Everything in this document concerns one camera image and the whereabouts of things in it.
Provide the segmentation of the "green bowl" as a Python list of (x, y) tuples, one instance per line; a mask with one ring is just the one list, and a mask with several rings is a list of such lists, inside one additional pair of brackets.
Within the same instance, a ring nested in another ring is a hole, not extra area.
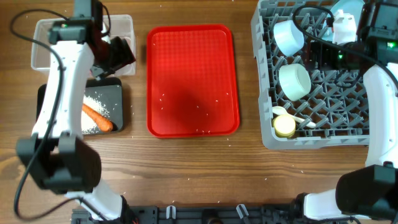
[(279, 69), (279, 83), (284, 95), (290, 101), (297, 101), (308, 95), (312, 88), (310, 75), (301, 64), (283, 65)]

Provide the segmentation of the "yellow cup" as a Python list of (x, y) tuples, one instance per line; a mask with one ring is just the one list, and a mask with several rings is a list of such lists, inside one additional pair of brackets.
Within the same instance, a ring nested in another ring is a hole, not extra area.
[(272, 120), (275, 134), (279, 138), (291, 138), (295, 134), (296, 122), (289, 115), (279, 115)]

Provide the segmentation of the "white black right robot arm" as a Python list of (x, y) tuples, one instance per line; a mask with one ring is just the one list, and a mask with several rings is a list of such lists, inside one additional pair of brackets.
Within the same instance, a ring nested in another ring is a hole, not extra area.
[(320, 68), (359, 69), (369, 105), (365, 166), (340, 177), (333, 190), (303, 197), (302, 215), (315, 222), (397, 223), (397, 1), (373, 1), (361, 11), (357, 42), (334, 44), (295, 27), (320, 46)]

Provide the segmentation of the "light blue plate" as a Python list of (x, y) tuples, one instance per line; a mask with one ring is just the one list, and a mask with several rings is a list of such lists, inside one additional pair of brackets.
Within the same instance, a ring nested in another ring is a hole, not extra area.
[[(337, 12), (337, 10), (342, 9), (345, 13), (350, 13), (354, 15), (356, 26), (358, 29), (363, 6), (364, 6), (363, 0), (340, 0), (330, 9), (330, 11), (334, 15)], [(333, 28), (329, 27), (327, 28), (326, 32), (322, 35), (322, 39), (332, 42), (332, 38), (333, 38)]]

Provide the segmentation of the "light blue bowl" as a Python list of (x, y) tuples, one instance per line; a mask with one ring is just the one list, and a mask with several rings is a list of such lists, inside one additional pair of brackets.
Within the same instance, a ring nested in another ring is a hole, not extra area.
[(304, 36), (292, 20), (276, 23), (273, 33), (279, 50), (285, 56), (293, 56), (304, 46)]

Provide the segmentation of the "orange carrot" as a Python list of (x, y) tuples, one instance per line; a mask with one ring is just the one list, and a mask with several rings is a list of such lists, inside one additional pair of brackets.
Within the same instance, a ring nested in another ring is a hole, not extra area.
[(82, 110), (96, 123), (100, 131), (110, 132), (113, 130), (113, 123), (109, 119), (105, 118), (86, 104), (83, 104)]

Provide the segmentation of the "white plastic spoon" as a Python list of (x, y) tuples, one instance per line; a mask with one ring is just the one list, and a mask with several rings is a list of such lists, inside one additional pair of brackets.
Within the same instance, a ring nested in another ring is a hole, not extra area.
[[(282, 107), (282, 106), (273, 106), (272, 107), (272, 112), (274, 114), (276, 114), (276, 115), (288, 115), (294, 121), (296, 121), (296, 122), (298, 122), (300, 124), (305, 123), (305, 119), (299, 118), (297, 116), (294, 116), (294, 115), (288, 113), (287, 110), (284, 107)], [(312, 122), (312, 121), (309, 121), (309, 122), (306, 123), (306, 127), (313, 129), (313, 128), (316, 128), (316, 124), (314, 122)]]

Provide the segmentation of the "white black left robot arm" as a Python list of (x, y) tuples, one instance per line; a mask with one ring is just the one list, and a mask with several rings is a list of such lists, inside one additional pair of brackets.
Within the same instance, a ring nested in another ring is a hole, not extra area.
[(122, 75), (136, 61), (125, 39), (111, 37), (111, 17), (99, 1), (76, 1), (71, 17), (59, 15), (44, 48), (49, 79), (31, 137), (16, 152), (42, 190), (78, 202), (99, 223), (138, 223), (126, 199), (101, 178), (99, 154), (85, 144), (81, 112), (88, 77)]

